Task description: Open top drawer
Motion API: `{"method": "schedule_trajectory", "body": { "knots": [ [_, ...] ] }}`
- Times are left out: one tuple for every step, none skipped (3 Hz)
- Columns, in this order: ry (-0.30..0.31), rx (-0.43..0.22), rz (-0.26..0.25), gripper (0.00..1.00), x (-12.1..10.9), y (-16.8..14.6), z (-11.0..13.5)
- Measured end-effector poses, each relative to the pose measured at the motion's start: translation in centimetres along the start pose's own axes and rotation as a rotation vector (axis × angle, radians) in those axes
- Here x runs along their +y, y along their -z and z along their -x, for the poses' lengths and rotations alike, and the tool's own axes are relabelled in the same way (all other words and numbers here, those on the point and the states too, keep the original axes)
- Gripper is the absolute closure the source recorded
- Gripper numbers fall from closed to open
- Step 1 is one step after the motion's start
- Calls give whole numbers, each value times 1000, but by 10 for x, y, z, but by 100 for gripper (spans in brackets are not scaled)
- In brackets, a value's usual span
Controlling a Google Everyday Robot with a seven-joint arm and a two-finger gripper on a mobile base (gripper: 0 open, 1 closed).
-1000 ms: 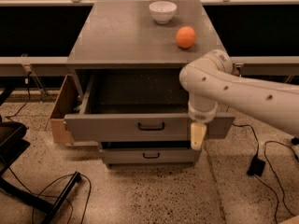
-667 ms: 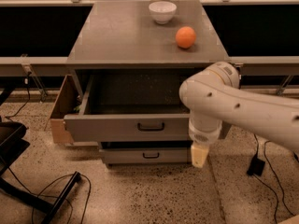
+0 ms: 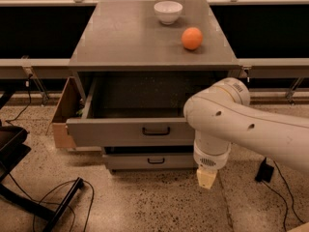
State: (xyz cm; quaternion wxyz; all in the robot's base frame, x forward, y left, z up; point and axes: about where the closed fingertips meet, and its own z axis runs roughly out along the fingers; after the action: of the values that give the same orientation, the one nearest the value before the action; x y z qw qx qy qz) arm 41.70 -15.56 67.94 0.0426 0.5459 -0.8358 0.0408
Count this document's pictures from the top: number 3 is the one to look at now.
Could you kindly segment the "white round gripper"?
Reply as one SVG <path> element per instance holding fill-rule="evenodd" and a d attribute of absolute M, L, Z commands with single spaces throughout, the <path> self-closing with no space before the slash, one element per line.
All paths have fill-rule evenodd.
<path fill-rule="evenodd" d="M 195 131 L 193 157 L 199 167 L 196 171 L 201 188 L 211 189 L 217 171 L 226 165 L 231 143 L 201 131 Z"/>

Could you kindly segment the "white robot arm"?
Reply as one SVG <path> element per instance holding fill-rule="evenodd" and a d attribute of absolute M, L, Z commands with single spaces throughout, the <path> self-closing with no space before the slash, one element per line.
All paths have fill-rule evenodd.
<path fill-rule="evenodd" d="M 309 172 L 309 119 L 265 112 L 249 104 L 248 89 L 232 77 L 186 101 L 183 115 L 195 130 L 193 157 L 200 187 L 212 187 L 232 144 Z"/>

